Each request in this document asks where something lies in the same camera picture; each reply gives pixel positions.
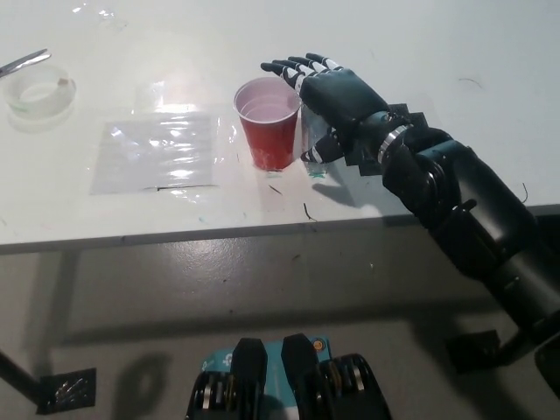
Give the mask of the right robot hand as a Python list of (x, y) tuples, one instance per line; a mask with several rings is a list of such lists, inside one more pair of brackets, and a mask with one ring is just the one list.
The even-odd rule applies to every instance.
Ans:
[(389, 105), (353, 70), (308, 52), (263, 62), (261, 69), (283, 79), (329, 130), (301, 155), (306, 163), (326, 164), (360, 147), (376, 154), (388, 133)]

